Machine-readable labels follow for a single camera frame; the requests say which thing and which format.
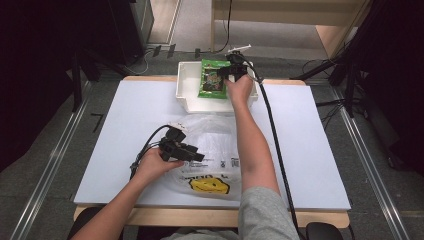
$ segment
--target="person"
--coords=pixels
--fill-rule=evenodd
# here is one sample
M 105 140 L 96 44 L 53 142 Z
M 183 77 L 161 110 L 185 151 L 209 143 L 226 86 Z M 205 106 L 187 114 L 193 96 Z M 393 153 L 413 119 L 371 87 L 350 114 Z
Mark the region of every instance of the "person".
M 281 198 L 269 146 L 247 105 L 253 80 L 245 75 L 237 82 L 225 80 L 225 84 L 234 108 L 241 165 L 239 236 L 223 229 L 181 229 L 164 239 L 299 239 Z M 165 162 L 159 149 L 150 149 L 143 156 L 134 178 L 72 239 L 118 239 L 146 186 L 182 165 L 182 161 Z

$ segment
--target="green snack bag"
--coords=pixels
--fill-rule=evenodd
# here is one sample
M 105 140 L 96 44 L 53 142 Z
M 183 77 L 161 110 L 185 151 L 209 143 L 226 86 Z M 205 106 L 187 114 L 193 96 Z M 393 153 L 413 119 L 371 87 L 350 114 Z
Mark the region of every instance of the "green snack bag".
M 217 74 L 221 67 L 230 66 L 229 61 L 213 61 L 202 59 L 202 75 L 200 77 L 200 98 L 227 98 L 224 79 Z

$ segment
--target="hand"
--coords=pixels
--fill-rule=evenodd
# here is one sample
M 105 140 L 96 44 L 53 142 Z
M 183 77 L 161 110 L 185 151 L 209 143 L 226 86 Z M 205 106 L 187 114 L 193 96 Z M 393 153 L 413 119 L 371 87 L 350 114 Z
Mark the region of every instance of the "hand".
M 247 100 L 252 92 L 253 80 L 249 75 L 242 76 L 237 82 L 231 82 L 228 79 L 224 81 L 227 85 L 228 94 L 233 107 L 247 106 Z
M 163 161 L 160 157 L 159 148 L 151 148 L 141 159 L 133 180 L 148 185 L 165 172 L 183 165 L 183 161 Z

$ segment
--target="yellow logo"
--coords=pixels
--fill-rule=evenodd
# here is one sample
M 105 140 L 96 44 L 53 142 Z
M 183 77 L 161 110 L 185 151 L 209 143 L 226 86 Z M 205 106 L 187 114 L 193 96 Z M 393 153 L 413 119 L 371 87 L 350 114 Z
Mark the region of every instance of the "yellow logo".
M 230 185 L 223 182 L 220 178 L 191 179 L 189 184 L 197 192 L 219 194 L 228 194 L 230 192 Z

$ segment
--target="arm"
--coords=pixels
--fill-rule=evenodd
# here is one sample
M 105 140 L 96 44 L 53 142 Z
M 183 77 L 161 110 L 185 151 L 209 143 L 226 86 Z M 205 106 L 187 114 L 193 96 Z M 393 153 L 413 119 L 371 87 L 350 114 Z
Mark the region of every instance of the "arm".
M 250 187 L 260 186 L 280 194 L 268 143 L 247 106 L 253 81 L 244 75 L 235 83 L 225 80 L 225 84 L 236 117 L 243 192 Z
M 165 162 L 160 158 L 159 149 L 150 149 L 133 179 L 72 239 L 118 239 L 135 202 L 147 185 L 183 164 L 182 161 Z

